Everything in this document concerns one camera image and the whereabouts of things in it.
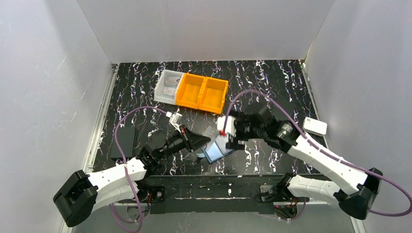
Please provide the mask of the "blue card holder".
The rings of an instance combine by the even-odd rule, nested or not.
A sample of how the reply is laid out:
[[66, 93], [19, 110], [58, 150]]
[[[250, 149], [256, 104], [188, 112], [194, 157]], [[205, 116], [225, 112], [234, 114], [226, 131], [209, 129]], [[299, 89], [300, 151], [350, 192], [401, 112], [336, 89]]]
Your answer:
[[209, 135], [209, 138], [210, 142], [202, 146], [199, 153], [196, 153], [198, 158], [206, 158], [212, 164], [234, 152], [233, 149], [226, 148], [228, 136]]

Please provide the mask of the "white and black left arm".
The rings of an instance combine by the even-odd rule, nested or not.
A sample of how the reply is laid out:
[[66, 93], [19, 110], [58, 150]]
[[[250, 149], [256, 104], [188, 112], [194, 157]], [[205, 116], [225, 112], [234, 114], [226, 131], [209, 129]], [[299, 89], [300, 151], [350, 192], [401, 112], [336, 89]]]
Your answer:
[[151, 175], [160, 162], [181, 150], [196, 151], [211, 141], [180, 126], [169, 137], [154, 135], [125, 165], [86, 174], [78, 170], [53, 197], [53, 202], [68, 227], [84, 222], [92, 212], [120, 200], [132, 199], [138, 193], [137, 181]]

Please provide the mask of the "credit card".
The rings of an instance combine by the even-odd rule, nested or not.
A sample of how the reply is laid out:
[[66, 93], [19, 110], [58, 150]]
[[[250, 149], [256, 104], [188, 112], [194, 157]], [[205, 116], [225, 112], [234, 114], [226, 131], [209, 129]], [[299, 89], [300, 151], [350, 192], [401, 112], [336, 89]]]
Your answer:
[[220, 135], [219, 130], [217, 130], [215, 127], [208, 126], [207, 129], [204, 132], [204, 136], [207, 136], [210, 138], [210, 143], [213, 144], [216, 140], [216, 138]]
[[166, 76], [164, 79], [165, 87], [177, 87], [180, 82], [180, 76]]
[[174, 88], [164, 88], [162, 90], [162, 94], [163, 96], [168, 96], [169, 98], [174, 98], [175, 97], [175, 93], [176, 93], [176, 89]]

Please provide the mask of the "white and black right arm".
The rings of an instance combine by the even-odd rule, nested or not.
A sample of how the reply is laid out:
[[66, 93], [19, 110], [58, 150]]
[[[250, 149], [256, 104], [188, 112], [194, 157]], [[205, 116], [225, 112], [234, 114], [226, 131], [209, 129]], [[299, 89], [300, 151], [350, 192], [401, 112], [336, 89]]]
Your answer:
[[336, 204], [351, 217], [366, 219], [379, 192], [380, 179], [345, 165], [341, 157], [328, 157], [325, 147], [313, 142], [307, 133], [300, 134], [281, 111], [270, 111], [266, 106], [252, 114], [231, 110], [227, 124], [232, 130], [228, 133], [226, 148], [242, 150], [244, 145], [240, 141], [262, 139], [269, 146], [310, 164], [328, 177], [325, 181], [286, 173], [275, 186], [263, 193], [263, 202], [309, 198]]

